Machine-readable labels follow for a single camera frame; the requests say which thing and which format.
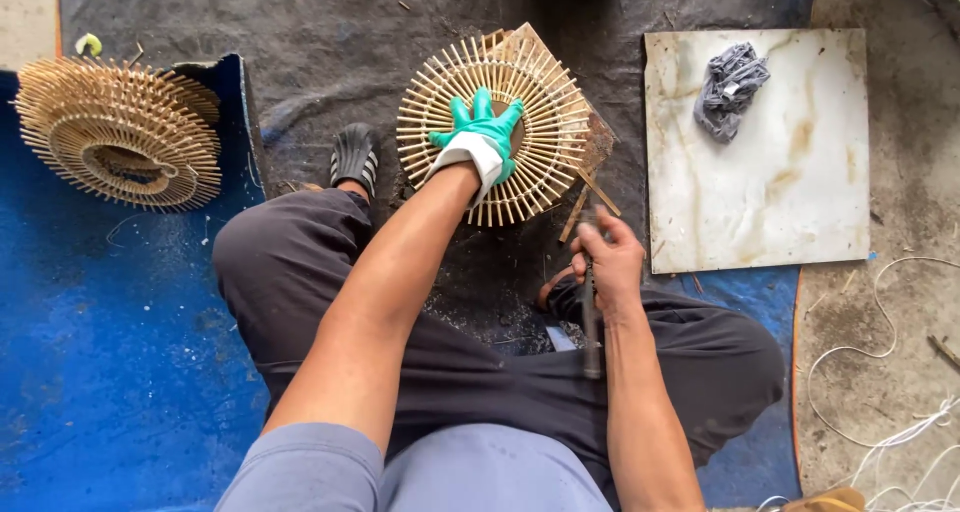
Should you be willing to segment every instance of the green glove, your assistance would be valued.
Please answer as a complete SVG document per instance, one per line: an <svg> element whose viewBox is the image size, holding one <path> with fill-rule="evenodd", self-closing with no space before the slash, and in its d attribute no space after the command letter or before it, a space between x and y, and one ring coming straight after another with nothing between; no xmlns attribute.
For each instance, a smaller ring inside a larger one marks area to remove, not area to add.
<svg viewBox="0 0 960 512"><path fill-rule="evenodd" d="M470 110L467 109L464 101L460 98L450 100L450 112L453 113L453 132L430 131L430 142L434 146L444 149L450 144L450 140L461 132L477 133L485 137L484 140L491 144L491 147L495 148L503 159L500 175L493 185L506 181L514 173L514 169L517 168L514 161L510 159L510 133L514 130L517 120L521 118L521 114L523 114L523 101L513 100L507 110L495 118L494 110L491 107L490 91L481 86L477 88L477 93L473 96L473 119L471 119Z"/></svg>

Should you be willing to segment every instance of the orange edge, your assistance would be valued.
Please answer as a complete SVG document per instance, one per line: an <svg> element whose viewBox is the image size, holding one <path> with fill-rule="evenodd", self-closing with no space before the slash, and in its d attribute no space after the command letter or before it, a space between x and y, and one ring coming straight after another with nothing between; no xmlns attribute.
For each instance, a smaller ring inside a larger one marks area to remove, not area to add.
<svg viewBox="0 0 960 512"><path fill-rule="evenodd" d="M60 0L54 0L54 53L57 58L64 56L64 43L60 32Z"/></svg>
<svg viewBox="0 0 960 512"><path fill-rule="evenodd" d="M793 374L790 379L790 395L793 395L793 457L797 461L797 481L802 477L800 473L800 439L797 437L797 337L800 331L800 286L804 284L804 267L799 267L797 274L797 296L793 300Z"/></svg>

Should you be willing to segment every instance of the left arm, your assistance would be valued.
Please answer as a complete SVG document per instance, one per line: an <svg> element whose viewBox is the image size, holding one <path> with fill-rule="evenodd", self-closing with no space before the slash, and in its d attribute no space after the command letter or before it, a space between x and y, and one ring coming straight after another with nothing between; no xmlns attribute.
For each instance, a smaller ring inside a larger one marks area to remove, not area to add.
<svg viewBox="0 0 960 512"><path fill-rule="evenodd" d="M473 162L439 170L373 237L263 433L290 423L338 423L386 453L404 346L480 183Z"/></svg>

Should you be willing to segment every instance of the black tarp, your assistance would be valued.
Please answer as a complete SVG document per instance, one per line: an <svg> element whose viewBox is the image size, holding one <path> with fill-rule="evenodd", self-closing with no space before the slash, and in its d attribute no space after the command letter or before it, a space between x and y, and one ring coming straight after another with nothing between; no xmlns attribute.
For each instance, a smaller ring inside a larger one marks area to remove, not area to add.
<svg viewBox="0 0 960 512"><path fill-rule="evenodd" d="M410 7L400 5L404 2ZM87 32L104 57L170 66L239 52L260 109L268 197L281 180L327 183L331 136L376 126L384 160L375 215L384 222L398 168L394 141L404 88L426 60L462 35L530 22L578 78L620 142L598 174L645 237L645 32L806 27L812 0L61 0L63 44ZM557 242L564 204L512 228L461 227L427 310L511 353L547 350L530 300L569 253Z"/></svg>

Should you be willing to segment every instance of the work glove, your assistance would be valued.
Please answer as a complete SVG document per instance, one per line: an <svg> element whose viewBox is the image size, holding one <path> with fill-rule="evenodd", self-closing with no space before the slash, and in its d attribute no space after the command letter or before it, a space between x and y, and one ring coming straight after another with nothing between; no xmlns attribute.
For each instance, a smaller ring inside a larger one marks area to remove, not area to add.
<svg viewBox="0 0 960 512"><path fill-rule="evenodd" d="M523 102L513 100L503 114L494 117L490 92L481 86L473 96L472 119L470 110L460 98L450 100L450 112L453 113L453 131L430 131L428 135L430 143L441 151L426 179L447 165L473 161L480 174L480 191L469 205L468 209L472 209L491 187L504 182L517 167L510 159L510 133L523 114Z"/></svg>

